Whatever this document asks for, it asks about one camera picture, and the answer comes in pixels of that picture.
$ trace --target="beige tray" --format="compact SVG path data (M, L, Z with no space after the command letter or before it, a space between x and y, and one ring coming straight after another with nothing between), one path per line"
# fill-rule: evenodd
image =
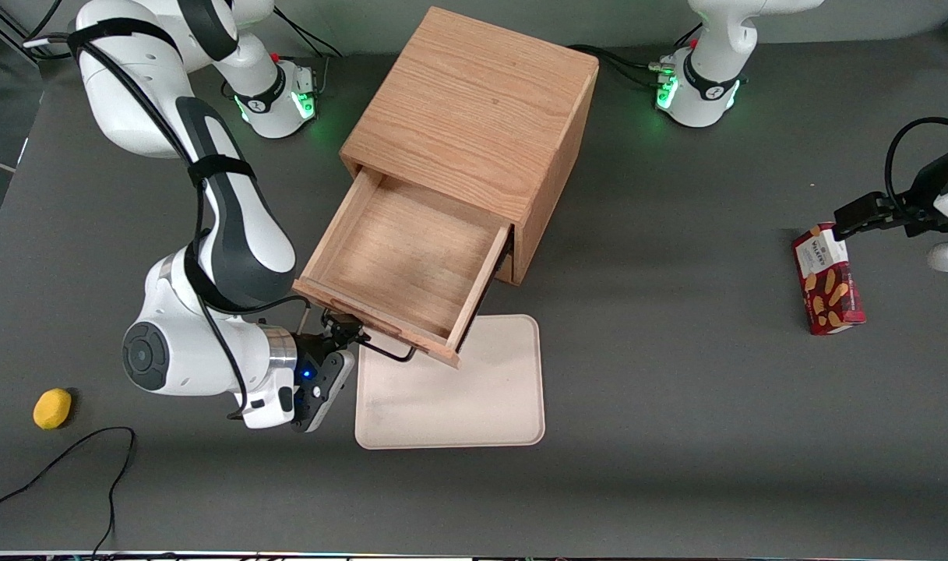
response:
M380 333L374 344L405 354ZM544 435L539 329L530 316L477 316L460 369L360 348L356 441L368 450L527 446Z

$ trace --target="open drawer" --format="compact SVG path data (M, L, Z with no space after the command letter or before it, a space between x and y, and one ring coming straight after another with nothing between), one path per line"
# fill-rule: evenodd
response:
M458 367L511 230L485 210L362 168L293 288Z

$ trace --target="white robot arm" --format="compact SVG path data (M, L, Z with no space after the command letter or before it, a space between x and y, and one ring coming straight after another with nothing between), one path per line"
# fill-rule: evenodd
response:
M823 0L688 0L702 18L697 46L661 58L676 72L658 93L657 107L686 127L708 127L733 105L738 75L758 45L751 18L804 12Z
M241 318L287 295L296 255L224 121L193 96L186 77L213 60L245 96L239 103L255 131L295 131L306 119L291 89L299 86L292 79L299 69L274 64L256 37L238 32L235 18L253 19L271 6L236 0L232 11L224 0L92 0L68 43L107 138L139 155L182 157L199 207L206 196L214 214L210 231L147 274L142 312L122 348L129 378L168 395L231 392L240 404L232 418L250 429L292 423L310 431L352 369L345 348L359 340L361 326L347 319L322 337Z

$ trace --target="gray table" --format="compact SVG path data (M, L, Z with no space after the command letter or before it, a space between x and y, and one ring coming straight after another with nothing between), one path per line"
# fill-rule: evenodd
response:
M637 58L654 51L634 52ZM392 58L332 62L320 120L256 138L220 98L306 262L350 185L336 150ZM948 31L763 45L731 114L686 130L603 71L580 160L521 288L481 312L538 320L548 429L498 450L370 452L355 387L312 436L228 422L231 397L159 397L118 356L147 267L185 244L175 161L132 156L53 67L0 213L0 494L91 429L129 424L114 549L948 559L948 274L932 235L851 240L869 324L810 337L790 240L880 189L886 145L948 116ZM948 150L913 132L900 184ZM299 310L272 322L294 326ZM36 429L42 390L82 394ZM125 438L0 507L0 549L85 549ZM27 516L32 509L40 514Z

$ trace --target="wooden box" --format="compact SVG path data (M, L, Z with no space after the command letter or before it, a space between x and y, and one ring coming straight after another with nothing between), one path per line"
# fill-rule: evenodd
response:
M342 146L355 181L294 289L458 366L491 278L526 276L597 72L431 8Z

